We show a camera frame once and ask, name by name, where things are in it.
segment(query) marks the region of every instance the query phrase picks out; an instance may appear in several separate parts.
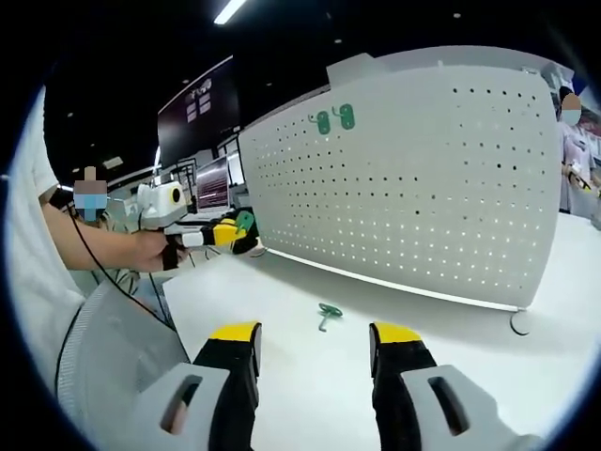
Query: human hand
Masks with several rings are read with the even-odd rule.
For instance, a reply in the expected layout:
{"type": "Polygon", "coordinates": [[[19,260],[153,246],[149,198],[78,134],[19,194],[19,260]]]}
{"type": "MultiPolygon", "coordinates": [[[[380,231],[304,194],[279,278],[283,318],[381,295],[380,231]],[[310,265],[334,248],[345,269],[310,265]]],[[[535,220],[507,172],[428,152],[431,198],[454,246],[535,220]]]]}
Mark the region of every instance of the human hand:
{"type": "MultiPolygon", "coordinates": [[[[131,258],[128,267],[139,272],[162,271],[162,250],[167,245],[164,234],[140,230],[131,234],[131,238],[131,258]]],[[[189,253],[188,250],[178,249],[177,264],[187,258],[189,253]]]]}

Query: person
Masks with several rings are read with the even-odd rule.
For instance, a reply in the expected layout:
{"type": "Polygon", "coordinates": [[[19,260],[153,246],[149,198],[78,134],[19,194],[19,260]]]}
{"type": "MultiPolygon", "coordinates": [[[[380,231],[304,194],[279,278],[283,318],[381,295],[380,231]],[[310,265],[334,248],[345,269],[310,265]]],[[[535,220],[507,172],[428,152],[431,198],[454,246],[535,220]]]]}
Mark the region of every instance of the person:
{"type": "Polygon", "coordinates": [[[596,164],[593,154],[578,133],[576,127],[562,121],[562,102],[572,90],[567,86],[560,88],[560,106],[557,112],[560,131],[560,152],[562,159],[562,193],[560,212],[571,212],[570,188],[572,185],[580,189],[580,181],[585,181],[590,187],[601,187],[601,178],[595,174],[596,164]]]}
{"type": "MultiPolygon", "coordinates": [[[[68,270],[98,268],[68,213],[49,200],[58,181],[44,142],[45,88],[26,120],[9,173],[6,262],[23,340],[46,386],[54,392],[59,353],[85,297],[68,270]]],[[[162,270],[167,244],[160,232],[125,234],[78,224],[105,269],[162,270]]],[[[181,261],[186,252],[178,251],[181,261]]]]}

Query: computer screen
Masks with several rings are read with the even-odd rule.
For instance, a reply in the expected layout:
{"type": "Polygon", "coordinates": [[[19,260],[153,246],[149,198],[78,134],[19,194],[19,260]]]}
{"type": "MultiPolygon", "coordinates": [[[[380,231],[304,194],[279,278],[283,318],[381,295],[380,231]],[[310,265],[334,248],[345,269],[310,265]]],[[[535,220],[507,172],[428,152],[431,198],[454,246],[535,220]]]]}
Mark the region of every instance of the computer screen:
{"type": "Polygon", "coordinates": [[[233,59],[190,83],[159,112],[162,167],[219,145],[239,125],[233,59]]]}
{"type": "Polygon", "coordinates": [[[205,164],[196,172],[196,206],[198,210],[229,207],[227,157],[205,164]]]}

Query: white perforated panel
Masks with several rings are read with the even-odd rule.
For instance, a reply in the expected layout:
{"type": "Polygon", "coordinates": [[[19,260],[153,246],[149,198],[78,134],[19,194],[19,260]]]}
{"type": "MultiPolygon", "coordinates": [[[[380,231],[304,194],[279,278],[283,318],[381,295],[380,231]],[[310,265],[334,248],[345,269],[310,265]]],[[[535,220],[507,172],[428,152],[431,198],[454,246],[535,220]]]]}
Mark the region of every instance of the white perforated panel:
{"type": "Polygon", "coordinates": [[[531,303],[560,191],[540,77],[484,67],[387,74],[293,106],[239,141],[266,246],[416,288],[531,303]],[[349,130],[334,114],[347,103],[349,130]],[[312,122],[322,111],[328,134],[312,122]]]}

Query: white tabletop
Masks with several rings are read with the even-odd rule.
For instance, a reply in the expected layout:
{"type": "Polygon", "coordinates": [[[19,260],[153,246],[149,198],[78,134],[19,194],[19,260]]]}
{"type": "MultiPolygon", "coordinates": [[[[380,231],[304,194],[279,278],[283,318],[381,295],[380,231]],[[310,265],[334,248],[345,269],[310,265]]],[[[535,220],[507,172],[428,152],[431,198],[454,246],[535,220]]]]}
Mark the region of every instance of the white tabletop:
{"type": "Polygon", "coordinates": [[[436,361],[455,365],[497,399],[517,433],[546,436],[582,390],[599,351],[601,233],[560,215],[549,262],[520,337],[511,313],[426,298],[267,253],[222,255],[164,285],[191,358],[219,326],[263,323],[253,447],[378,449],[368,324],[407,325],[436,361]],[[324,334],[318,303],[344,313],[324,334]]]}

